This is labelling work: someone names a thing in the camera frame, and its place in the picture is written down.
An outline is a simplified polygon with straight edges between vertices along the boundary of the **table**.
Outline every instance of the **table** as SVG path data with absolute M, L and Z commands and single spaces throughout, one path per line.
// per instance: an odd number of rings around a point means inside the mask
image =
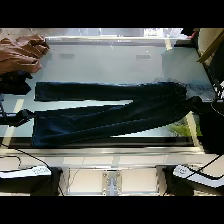
M 184 60 L 177 67 L 169 68 L 169 72 L 164 71 L 162 55 L 172 49 L 176 39 L 51 37 L 47 39 L 47 42 L 50 52 L 41 60 L 43 68 L 33 74 L 32 80 L 27 80 L 32 91 L 26 96 L 6 95 L 4 102 L 6 112 L 13 110 L 16 112 L 20 109 L 36 111 L 127 102 L 34 102 L 34 87 L 39 81 L 145 83 L 169 78 L 194 86 L 204 86 L 200 94 L 192 93 L 192 91 L 191 94 L 200 95 L 205 101 L 211 101 L 214 97 L 214 89 L 206 71 L 200 63 L 196 62 L 198 54 L 194 48 L 179 48 L 179 55 L 183 55 Z M 188 126 L 188 120 L 184 119 L 181 124 Z M 191 136 L 178 137 L 177 133 L 170 131 L 170 126 L 71 144 L 55 150 L 30 149 L 32 128 L 33 121 L 16 129 L 4 127 L 0 130 L 0 136 L 2 139 L 4 137 L 6 142 L 10 139 L 11 146 L 26 149 L 27 152 L 35 155 L 67 156 L 102 153 L 143 155 L 144 153 L 204 152 L 198 145 L 195 147 Z

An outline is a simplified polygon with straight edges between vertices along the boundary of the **black trousers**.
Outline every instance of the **black trousers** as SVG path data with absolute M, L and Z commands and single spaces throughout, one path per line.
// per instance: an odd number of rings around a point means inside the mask
M 36 111 L 32 146 L 56 148 L 89 139 L 140 132 L 182 119 L 190 110 L 184 85 L 37 83 L 35 101 L 133 100 L 125 105 Z

